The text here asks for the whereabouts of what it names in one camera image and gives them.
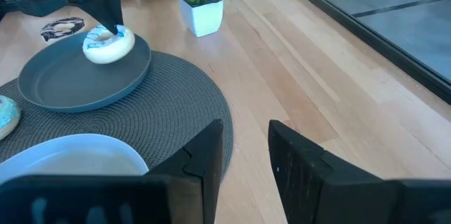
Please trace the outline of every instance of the gray plate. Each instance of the gray plate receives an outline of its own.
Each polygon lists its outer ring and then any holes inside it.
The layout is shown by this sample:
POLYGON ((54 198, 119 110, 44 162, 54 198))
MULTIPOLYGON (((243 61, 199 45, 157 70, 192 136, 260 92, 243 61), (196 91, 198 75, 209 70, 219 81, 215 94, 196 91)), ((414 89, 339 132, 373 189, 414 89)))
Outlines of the gray plate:
POLYGON ((83 112, 118 101, 144 79, 150 65, 147 43, 135 35, 135 45, 119 61, 99 65, 83 54, 86 33, 58 41, 38 52, 18 78, 29 102, 59 112, 83 112))

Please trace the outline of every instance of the donut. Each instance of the donut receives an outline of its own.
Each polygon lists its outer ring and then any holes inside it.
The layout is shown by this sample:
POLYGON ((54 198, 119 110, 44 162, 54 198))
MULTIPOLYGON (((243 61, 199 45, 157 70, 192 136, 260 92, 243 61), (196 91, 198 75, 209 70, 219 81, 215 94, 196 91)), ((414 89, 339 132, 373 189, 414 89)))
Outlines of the donut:
POLYGON ((135 45, 135 34, 122 25, 116 26, 118 34, 113 35, 103 25, 87 33, 83 42, 83 53, 93 63, 112 63, 123 58, 135 45))
POLYGON ((20 120, 17 103, 8 97, 0 96, 0 140, 16 128, 20 120))
POLYGON ((55 20, 45 25, 41 30, 41 37, 46 44, 53 44, 72 34, 83 31, 85 22, 79 17, 55 20))

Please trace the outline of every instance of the round placemat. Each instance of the round placemat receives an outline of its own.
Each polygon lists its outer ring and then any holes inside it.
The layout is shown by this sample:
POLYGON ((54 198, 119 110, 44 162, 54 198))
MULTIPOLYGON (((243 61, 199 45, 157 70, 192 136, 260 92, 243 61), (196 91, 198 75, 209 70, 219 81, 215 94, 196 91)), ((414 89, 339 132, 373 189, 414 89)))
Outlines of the round placemat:
POLYGON ((233 127, 224 96, 214 82, 191 63, 152 51, 150 69, 129 95, 107 107, 84 113, 57 113, 24 100, 13 80, 0 95, 22 110, 17 128, 0 141, 0 161, 49 139, 98 133, 133 147, 149 169, 188 143, 213 119, 224 124, 224 171, 233 150, 233 127))

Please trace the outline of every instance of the table surface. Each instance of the table surface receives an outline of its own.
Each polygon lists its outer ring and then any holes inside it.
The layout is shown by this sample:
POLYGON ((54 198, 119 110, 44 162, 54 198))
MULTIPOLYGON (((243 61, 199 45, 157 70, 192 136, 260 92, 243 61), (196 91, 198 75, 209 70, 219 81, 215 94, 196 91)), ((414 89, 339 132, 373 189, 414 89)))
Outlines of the table surface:
MULTIPOLYGON (((177 0, 123 0, 125 25, 152 49, 186 59, 221 88, 235 146, 218 224, 285 223, 267 144, 278 119, 382 178, 451 178, 451 108, 306 0, 227 0, 223 24, 197 39, 177 0)), ((0 85, 46 44, 39 30, 80 16, 9 13, 0 22, 0 85)))

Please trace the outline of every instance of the white pot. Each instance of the white pot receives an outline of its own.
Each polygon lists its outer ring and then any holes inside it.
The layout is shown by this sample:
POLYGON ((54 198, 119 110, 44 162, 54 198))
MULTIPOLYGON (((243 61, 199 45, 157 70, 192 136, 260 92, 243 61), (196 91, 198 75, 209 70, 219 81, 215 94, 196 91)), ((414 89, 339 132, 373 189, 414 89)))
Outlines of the white pot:
POLYGON ((196 37, 202 37, 219 30, 223 20, 224 0, 194 8, 185 1, 178 0, 178 5, 183 21, 196 37))

